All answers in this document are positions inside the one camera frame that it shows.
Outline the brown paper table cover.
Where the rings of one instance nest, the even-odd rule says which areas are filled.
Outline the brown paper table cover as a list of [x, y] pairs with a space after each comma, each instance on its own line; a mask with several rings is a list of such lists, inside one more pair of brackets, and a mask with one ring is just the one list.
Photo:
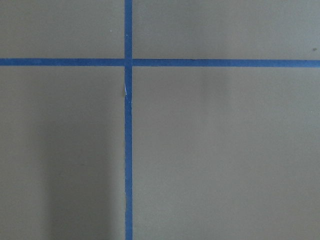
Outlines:
[[[320, 58], [317, 0], [135, 0], [135, 59]], [[317, 240], [320, 70], [133, 68], [136, 240]], [[2, 66], [0, 237], [123, 240], [123, 66]]]

